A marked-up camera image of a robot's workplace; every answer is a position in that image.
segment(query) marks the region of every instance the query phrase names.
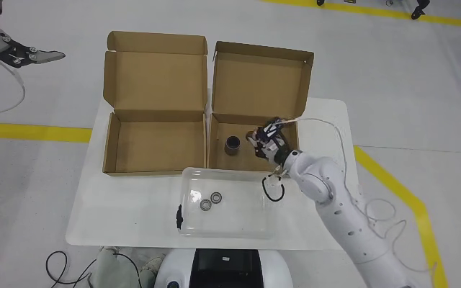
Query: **open cardboard box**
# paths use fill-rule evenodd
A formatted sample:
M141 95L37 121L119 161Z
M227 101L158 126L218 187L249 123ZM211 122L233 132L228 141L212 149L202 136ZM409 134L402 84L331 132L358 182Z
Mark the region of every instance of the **open cardboard box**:
M217 42L207 167L272 171L268 161L254 155L245 135L273 117L301 116L312 64L312 52ZM291 149L299 148L295 123L282 132ZM224 145L232 135L241 147L237 155L228 156Z
M206 166L203 36L111 32L104 63L110 115L103 172L180 174Z

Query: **yellow floor line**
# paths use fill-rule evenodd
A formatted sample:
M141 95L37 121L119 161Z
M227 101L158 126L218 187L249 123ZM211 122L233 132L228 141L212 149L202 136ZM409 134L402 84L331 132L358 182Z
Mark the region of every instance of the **yellow floor line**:
M262 0L262 1L269 2L269 3L304 6L304 7L318 8L318 9L325 9L325 10L332 10L332 11L366 14L366 15L373 15L373 16L379 16L379 17L407 19L407 20L411 20L410 16L411 16L411 13L413 13L413 11L402 12L402 11L394 11L394 10L387 10L387 9L363 7L363 6L357 6L354 4L328 3L328 0L326 0L325 4L322 6L318 6L316 0ZM461 26L461 19L438 17L438 16L431 16L431 15L421 15L421 17L419 17L417 21Z
M368 172L378 179L386 188L402 200L410 209L418 225L419 236L426 254L426 262L429 268L436 264L434 272L434 287L448 288L448 282L445 278L442 258L439 255L437 242L434 232L431 228L431 220L424 203L414 196L410 190L402 185L394 176L387 172L376 161L368 156L361 148L354 146L355 158Z
M91 129L0 124L0 138L89 143Z

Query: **white table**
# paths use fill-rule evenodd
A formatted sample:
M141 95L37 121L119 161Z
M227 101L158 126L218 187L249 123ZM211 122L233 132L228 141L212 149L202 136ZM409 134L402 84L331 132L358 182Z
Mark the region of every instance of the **white table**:
M172 248L242 248L339 250L315 210L292 180L285 198L276 203L274 236L270 239L193 238L176 229L181 176L120 176L102 173L107 123L112 108L101 100L76 193L66 240L82 246ZM339 127L348 163L347 183L358 197L358 177L346 105L309 98L303 117L327 120ZM330 156L344 165L339 137L321 122L299 122L300 148L314 156Z

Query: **plastic container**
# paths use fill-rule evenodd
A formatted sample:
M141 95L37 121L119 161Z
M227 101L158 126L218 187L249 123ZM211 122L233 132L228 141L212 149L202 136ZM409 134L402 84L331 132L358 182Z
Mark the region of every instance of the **plastic container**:
M271 213L261 180L267 173L186 168L182 172L183 235L270 238ZM222 199L203 211L200 202L219 192Z

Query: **floor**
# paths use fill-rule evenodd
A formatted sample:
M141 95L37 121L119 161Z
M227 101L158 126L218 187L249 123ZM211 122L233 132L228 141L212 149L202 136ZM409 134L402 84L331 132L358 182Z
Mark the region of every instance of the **floor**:
M357 0L357 5L412 11L413 0ZM456 0L428 14L461 18ZM423 200L451 287L461 286L461 29L458 26L350 14L256 0L5 1L0 27L15 40L64 51L55 63L20 70L27 98L0 122L92 127L102 95L105 41L111 30L205 35L315 53L309 96L346 103L354 144ZM209 71L209 86L212 71ZM0 69L1 105L20 88ZM46 257L65 250L75 279L97 247L65 242L87 144L0 139L0 287L49 287ZM398 255L424 269L411 211L360 165L368 197L389 199L409 225ZM142 261L153 253L131 249ZM341 251L283 251L295 287L364 287ZM61 260L53 260L57 274ZM427 274L414 274L430 287Z

